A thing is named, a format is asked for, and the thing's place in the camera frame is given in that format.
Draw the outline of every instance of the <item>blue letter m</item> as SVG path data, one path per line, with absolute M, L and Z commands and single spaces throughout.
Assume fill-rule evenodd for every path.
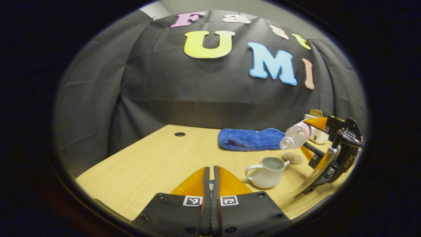
M 276 78 L 282 67 L 282 74 L 279 76 L 281 81 L 291 85 L 297 84 L 297 79 L 295 79 L 292 69 L 292 55 L 290 53 L 279 50 L 276 57 L 273 58 L 272 54 L 263 44 L 254 42 L 247 44 L 253 49 L 254 67 L 250 70 L 252 76 L 266 78 L 267 72 L 263 67 L 263 64 L 266 64 L 273 79 Z

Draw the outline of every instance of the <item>mug handle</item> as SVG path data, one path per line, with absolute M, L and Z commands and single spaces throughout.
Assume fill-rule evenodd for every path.
M 263 166 L 261 164 L 253 164 L 249 167 L 247 167 L 247 169 L 245 169 L 245 176 L 248 180 L 253 180 L 253 177 L 248 175 L 248 172 L 252 169 L 258 169 L 258 168 L 263 168 Z

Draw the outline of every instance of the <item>yellow letter u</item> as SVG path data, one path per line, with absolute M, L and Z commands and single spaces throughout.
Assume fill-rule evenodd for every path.
M 219 30 L 215 34 L 219 35 L 219 46 L 217 48 L 204 48 L 203 40 L 208 31 L 192 31 L 187 32 L 184 52 L 194 58 L 218 58 L 225 56 L 231 52 L 232 41 L 231 36 L 235 35 L 232 31 Z

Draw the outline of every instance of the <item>table surface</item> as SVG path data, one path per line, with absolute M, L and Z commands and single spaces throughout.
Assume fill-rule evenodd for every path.
M 304 213 L 324 197 L 335 192 L 349 176 L 354 165 L 333 183 L 317 187 L 308 195 L 293 198 L 297 188 L 312 174 L 300 149 L 287 151 L 226 151 L 218 146 L 219 129 L 167 125 L 81 174 L 76 182 L 96 198 L 129 220 L 134 220 L 156 193 L 171 193 L 182 181 L 202 167 L 219 165 L 242 180 L 253 192 L 265 191 L 288 218 Z M 177 137 L 176 132 L 186 135 Z M 312 143 L 326 152 L 331 142 Z M 244 171 L 267 156 L 282 159 L 284 152 L 302 155 L 301 164 L 288 165 L 281 182 L 271 189 L 259 189 Z

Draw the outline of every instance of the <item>plastic bottle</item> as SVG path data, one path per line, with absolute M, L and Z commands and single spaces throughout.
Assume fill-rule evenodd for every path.
M 315 132 L 315 128 L 305 124 L 303 121 L 287 129 L 285 137 L 281 140 L 280 146 L 283 150 L 300 148 Z

